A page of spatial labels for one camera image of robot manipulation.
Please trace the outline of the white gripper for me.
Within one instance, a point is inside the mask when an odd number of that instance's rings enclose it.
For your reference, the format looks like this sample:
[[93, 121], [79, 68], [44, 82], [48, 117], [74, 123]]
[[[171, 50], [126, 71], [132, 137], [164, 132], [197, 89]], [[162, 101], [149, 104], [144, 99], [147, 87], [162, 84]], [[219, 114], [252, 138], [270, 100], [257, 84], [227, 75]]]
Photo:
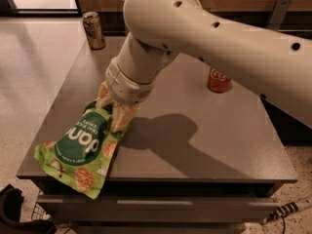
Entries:
[[155, 83], [140, 84], [128, 78], [118, 65], [117, 58], [113, 58], [105, 71], [105, 81], [98, 89], [96, 108], [102, 108], [113, 102], [111, 133], [125, 131], [136, 117], [139, 106], [147, 100]]

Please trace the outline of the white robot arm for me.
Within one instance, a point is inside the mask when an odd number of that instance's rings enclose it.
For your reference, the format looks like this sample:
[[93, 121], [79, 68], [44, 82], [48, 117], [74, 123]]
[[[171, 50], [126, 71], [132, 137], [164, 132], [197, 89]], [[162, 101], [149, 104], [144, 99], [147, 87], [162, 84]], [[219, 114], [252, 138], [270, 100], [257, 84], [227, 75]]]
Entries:
[[125, 0], [129, 34], [105, 71], [97, 106], [113, 106], [110, 130], [128, 127], [159, 72], [178, 54], [216, 69], [312, 127], [312, 41], [222, 19], [198, 0]]

